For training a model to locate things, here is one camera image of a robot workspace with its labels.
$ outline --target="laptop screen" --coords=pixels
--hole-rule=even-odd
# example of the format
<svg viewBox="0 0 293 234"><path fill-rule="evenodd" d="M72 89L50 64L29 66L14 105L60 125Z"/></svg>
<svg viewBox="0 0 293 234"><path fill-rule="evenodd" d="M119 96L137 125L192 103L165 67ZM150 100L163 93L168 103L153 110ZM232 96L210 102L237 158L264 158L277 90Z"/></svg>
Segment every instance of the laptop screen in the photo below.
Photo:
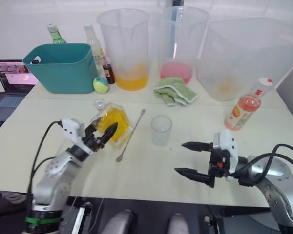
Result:
<svg viewBox="0 0 293 234"><path fill-rule="evenodd" d="M38 83L21 60L0 60L0 80L7 93L27 94Z"/></svg>

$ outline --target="robotic arm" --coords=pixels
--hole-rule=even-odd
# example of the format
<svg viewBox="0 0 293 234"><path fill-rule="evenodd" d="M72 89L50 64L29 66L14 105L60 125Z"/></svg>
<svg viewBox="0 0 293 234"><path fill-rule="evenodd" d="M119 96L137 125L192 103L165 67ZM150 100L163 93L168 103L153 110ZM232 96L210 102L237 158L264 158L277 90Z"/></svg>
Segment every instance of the robotic arm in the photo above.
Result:
<svg viewBox="0 0 293 234"><path fill-rule="evenodd" d="M92 124L85 129L77 119L62 120L64 135L74 145L56 156L46 167L45 175L34 191L25 233L58 233L63 207L83 161L104 147L117 126L118 123L112 124L101 137L95 138L93 132L96 129Z"/></svg>
<svg viewBox="0 0 293 234"><path fill-rule="evenodd" d="M287 164L274 158L267 175L254 184L253 181L258 180L269 159L263 158L245 172L237 173L256 157L238 157L237 145L229 130L216 133L213 143L187 142L182 146L195 151L209 151L210 161L207 175L194 169L175 168L179 174L212 188L216 177L226 177L228 180L236 178L242 186L255 185L265 196L282 234L293 234L293 175Z"/></svg>

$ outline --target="tennis ball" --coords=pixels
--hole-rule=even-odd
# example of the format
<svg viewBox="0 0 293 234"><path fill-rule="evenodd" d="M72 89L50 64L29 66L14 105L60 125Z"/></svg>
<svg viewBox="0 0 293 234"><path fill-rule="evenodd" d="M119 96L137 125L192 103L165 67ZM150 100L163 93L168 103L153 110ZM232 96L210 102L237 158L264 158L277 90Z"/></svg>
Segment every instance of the tennis ball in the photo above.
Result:
<svg viewBox="0 0 293 234"><path fill-rule="evenodd" d="M107 80L102 77L97 77L93 80L93 88L99 94L104 94L108 91Z"/></svg>

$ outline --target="green towel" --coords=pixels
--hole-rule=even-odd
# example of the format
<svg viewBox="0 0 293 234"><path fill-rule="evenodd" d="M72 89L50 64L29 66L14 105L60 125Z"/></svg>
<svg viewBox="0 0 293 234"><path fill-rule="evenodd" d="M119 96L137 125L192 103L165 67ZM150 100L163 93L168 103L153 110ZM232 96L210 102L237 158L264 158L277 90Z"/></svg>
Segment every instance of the green towel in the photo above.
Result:
<svg viewBox="0 0 293 234"><path fill-rule="evenodd" d="M154 88L154 94L167 106L182 104L188 106L197 99L197 94L189 89L179 77L166 77Z"/></svg>

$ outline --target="clear plastic cup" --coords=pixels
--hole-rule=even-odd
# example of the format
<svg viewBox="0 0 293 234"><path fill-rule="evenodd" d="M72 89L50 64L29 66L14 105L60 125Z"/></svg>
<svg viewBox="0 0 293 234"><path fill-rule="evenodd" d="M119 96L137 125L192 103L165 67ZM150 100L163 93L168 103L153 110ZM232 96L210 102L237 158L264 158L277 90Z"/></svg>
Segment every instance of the clear plastic cup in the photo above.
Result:
<svg viewBox="0 0 293 234"><path fill-rule="evenodd" d="M161 78L180 77L189 83L202 43L208 12L174 6L161 12Z"/></svg>
<svg viewBox="0 0 293 234"><path fill-rule="evenodd" d="M98 15L115 80L125 90L146 86L149 74L148 13L117 9Z"/></svg>
<svg viewBox="0 0 293 234"><path fill-rule="evenodd" d="M166 146L170 140L172 122L167 116L156 116L151 121L152 142L156 146Z"/></svg>

